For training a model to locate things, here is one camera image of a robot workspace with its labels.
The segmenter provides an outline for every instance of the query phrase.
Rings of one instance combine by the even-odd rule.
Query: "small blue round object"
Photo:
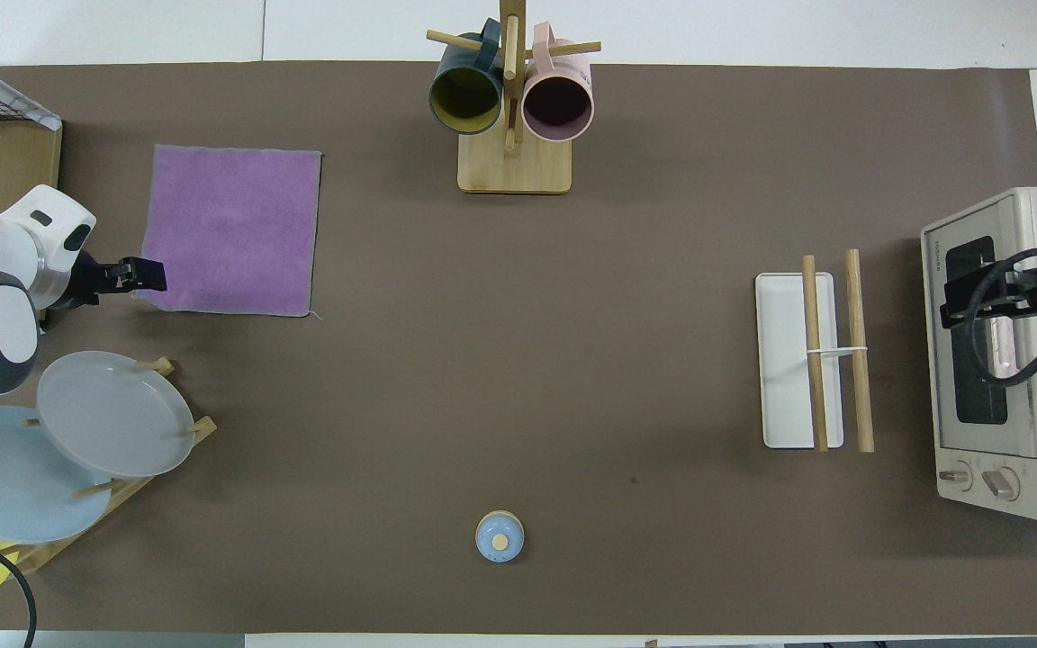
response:
[[[478,530],[474,532],[474,544],[482,558],[493,563],[514,561],[522,551],[522,522],[509,511],[491,511],[478,522]]]

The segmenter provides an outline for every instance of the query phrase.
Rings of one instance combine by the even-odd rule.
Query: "mug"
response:
[[[463,37],[482,44],[478,52],[448,45],[440,69],[431,82],[431,112],[444,126],[464,135],[474,135],[494,126],[502,113],[502,66],[499,53],[502,28],[487,18],[481,33]]]
[[[573,140],[594,116],[587,54],[551,57],[552,46],[570,43],[556,39],[549,22],[535,25],[535,60],[527,65],[520,112],[531,133],[551,142]]]

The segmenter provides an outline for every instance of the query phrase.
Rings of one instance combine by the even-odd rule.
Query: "purple cloth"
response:
[[[310,308],[321,153],[158,145],[143,256],[162,310],[300,317]]]

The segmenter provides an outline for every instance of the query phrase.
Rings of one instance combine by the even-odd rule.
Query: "mug handle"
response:
[[[474,58],[474,66],[488,72],[495,62],[495,57],[498,57],[499,54],[502,26],[494,18],[486,18],[486,23],[482,25],[482,31],[478,33],[481,36],[482,46],[478,49],[478,57]]]
[[[551,45],[555,43],[555,32],[551,29],[550,22],[540,22],[535,25],[535,44],[531,50],[535,51],[535,66],[540,73],[555,71],[555,61],[551,58]]]

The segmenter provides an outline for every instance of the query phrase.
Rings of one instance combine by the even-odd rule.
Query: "pink mug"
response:
[[[523,121],[536,137],[568,142],[584,134],[594,116],[594,94],[587,54],[551,57],[556,45],[551,24],[535,25],[535,60],[527,65],[527,84],[518,105]]]

